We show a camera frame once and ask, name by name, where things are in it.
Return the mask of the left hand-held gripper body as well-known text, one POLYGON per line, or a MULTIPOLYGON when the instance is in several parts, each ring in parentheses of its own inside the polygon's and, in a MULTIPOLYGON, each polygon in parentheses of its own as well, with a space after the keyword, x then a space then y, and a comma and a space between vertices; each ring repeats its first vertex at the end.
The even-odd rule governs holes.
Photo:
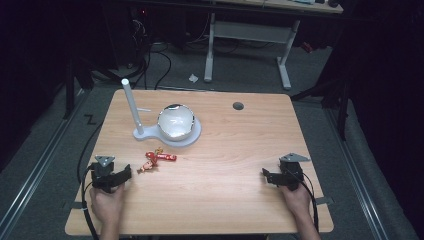
POLYGON ((95 162, 90 165, 92 185, 106 193, 112 192, 110 176, 114 171, 114 156, 96 155, 95 162))

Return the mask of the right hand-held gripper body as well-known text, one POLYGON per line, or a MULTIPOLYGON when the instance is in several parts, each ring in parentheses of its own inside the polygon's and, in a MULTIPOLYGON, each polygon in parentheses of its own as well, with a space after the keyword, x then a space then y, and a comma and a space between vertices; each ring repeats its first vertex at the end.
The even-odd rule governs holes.
POLYGON ((304 181, 303 169, 300 163, 309 162, 310 159, 297 153, 289 153, 280 157, 279 160, 283 185, 290 191, 296 190, 299 184, 304 181))

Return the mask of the person's left hand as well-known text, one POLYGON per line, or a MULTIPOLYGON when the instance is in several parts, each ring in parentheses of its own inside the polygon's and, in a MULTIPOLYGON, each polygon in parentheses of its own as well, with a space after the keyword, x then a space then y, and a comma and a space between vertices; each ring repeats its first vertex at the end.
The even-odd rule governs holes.
POLYGON ((119 185, 112 193, 98 188, 90 190, 92 211, 102 224, 117 225, 120 222, 124 190, 124 184, 119 185))

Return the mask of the person's right hand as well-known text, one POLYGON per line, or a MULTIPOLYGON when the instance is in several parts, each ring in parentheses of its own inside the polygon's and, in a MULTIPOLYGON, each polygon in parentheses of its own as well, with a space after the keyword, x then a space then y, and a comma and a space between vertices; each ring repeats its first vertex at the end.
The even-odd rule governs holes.
POLYGON ((290 190, 287 186, 280 186, 286 205, 295 218, 310 216, 310 196, 304 186, 299 185, 296 190, 290 190))

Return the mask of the red and gold candy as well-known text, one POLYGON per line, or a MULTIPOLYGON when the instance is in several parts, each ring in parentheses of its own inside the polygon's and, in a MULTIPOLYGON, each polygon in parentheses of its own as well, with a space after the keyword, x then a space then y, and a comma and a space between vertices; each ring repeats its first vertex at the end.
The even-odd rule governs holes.
POLYGON ((137 173, 141 174, 144 173, 145 171, 148 170, 152 170, 154 167, 157 166, 157 161, 156 160, 148 160, 146 163, 144 163, 138 170, 137 173))

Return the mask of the red candy bar wrapper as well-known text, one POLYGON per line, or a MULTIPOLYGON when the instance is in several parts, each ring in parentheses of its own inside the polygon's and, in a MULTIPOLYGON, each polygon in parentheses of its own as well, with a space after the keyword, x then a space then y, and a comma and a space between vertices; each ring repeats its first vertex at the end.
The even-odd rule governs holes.
POLYGON ((166 160, 166 161, 176 161, 177 156, 172 154, 165 153, 155 153, 155 152, 147 152, 145 157, 152 162, 157 162, 158 160, 166 160))

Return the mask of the white stand with pole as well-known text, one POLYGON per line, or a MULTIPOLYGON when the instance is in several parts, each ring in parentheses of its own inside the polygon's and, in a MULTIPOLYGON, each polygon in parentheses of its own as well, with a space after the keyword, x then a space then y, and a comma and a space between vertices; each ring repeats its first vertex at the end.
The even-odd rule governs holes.
POLYGON ((201 136, 202 126, 201 126, 200 120, 196 117, 195 114, 194 114, 195 121, 194 121, 194 127, 192 130, 192 133, 186 139, 183 139, 180 141, 168 140, 160 131, 157 124, 157 120, 154 125, 145 126, 142 123, 141 117, 139 115, 139 112, 142 111, 142 108, 138 108, 136 106, 135 99, 133 96, 133 90, 130 87, 129 80, 126 78, 122 79, 121 85, 124 89, 125 96, 127 98, 127 102, 129 104, 129 108, 133 117, 133 121, 135 123, 133 136, 136 140, 143 141, 147 139, 158 139, 164 144, 171 147, 186 147, 186 146, 194 144, 201 136))

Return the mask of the white bowl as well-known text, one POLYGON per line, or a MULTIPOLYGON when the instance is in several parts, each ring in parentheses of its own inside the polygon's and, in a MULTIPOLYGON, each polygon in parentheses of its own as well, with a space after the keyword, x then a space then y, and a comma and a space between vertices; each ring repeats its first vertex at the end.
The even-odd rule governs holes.
POLYGON ((195 116, 182 104, 171 104, 159 114, 157 124, 162 134, 171 141, 186 139, 193 130, 195 116))

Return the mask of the black metal stand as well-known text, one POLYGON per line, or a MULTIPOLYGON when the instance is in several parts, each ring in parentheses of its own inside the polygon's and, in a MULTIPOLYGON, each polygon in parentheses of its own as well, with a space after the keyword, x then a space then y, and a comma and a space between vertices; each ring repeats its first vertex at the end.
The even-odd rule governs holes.
POLYGON ((65 119, 69 119, 75 108, 75 86, 77 81, 84 90, 91 90, 94 87, 94 81, 91 77, 89 62, 81 57, 71 57, 66 66, 65 89, 65 119))
POLYGON ((299 101, 308 96, 323 96, 321 106, 323 108, 338 109, 336 119, 336 131, 339 137, 345 141, 346 119, 348 117, 348 100, 351 87, 350 79, 335 79, 325 83, 317 84, 312 88, 291 96, 292 101, 299 101))

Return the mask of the desk with white legs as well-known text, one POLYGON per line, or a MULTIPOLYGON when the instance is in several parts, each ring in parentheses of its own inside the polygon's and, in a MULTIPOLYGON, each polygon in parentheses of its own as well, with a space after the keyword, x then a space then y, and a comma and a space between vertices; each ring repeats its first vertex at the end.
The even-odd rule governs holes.
MULTIPOLYGON (((337 0, 211 0, 213 6, 219 3, 235 6, 257 6, 260 10, 288 10, 290 13, 335 14, 341 15, 343 7, 337 0)), ((242 20, 216 20, 215 14, 209 15, 208 53, 206 56, 204 81, 213 79, 214 42, 216 38, 247 40, 283 44, 282 55, 276 58, 282 86, 291 89, 286 61, 298 32, 300 19, 291 20, 287 26, 245 23, 242 20)))

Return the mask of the metal floor rail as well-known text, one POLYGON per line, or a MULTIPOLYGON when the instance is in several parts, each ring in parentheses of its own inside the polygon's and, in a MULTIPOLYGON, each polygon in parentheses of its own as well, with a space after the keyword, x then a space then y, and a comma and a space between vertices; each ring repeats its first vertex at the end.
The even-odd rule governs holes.
POLYGON ((342 139, 340 133, 338 132, 336 114, 332 110, 328 109, 324 109, 324 114, 332 128, 333 134, 336 137, 339 148, 342 151, 342 159, 346 165, 348 176, 354 188, 355 194, 358 198, 362 212, 372 232, 374 240, 389 240, 387 231, 383 226, 374 201, 372 200, 369 191, 367 190, 366 185, 355 164, 349 146, 347 142, 342 139))
POLYGON ((73 92, 75 106, 67 113, 66 91, 61 91, 0 173, 0 240, 6 240, 10 235, 47 171, 75 112, 89 93, 83 89, 73 92))

